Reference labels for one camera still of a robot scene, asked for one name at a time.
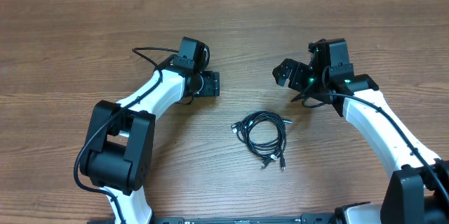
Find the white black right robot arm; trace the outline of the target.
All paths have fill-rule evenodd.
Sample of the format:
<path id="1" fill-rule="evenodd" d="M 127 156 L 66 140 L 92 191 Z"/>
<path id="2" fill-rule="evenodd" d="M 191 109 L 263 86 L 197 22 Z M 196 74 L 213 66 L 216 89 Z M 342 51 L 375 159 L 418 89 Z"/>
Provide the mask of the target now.
<path id="1" fill-rule="evenodd" d="M 387 104 L 367 74 L 350 62 L 304 64 L 285 59 L 272 72 L 279 86 L 332 105 L 365 138 L 380 159 L 389 184 L 381 204 L 336 208 L 329 223 L 447 223 L 448 162 L 421 143 Z"/>

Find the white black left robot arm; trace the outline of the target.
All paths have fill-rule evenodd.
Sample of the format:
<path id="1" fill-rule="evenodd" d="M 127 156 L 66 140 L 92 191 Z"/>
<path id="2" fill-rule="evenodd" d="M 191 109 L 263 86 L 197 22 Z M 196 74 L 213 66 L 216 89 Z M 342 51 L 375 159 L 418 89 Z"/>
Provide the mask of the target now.
<path id="1" fill-rule="evenodd" d="M 88 192 L 105 195 L 114 213 L 111 223 L 153 223 L 145 198 L 157 119 L 186 97 L 218 96 L 220 75 L 208 71 L 210 49 L 185 41 L 155 66 L 152 78 L 116 103 L 98 102 L 86 141 L 74 162 L 74 181 Z"/>

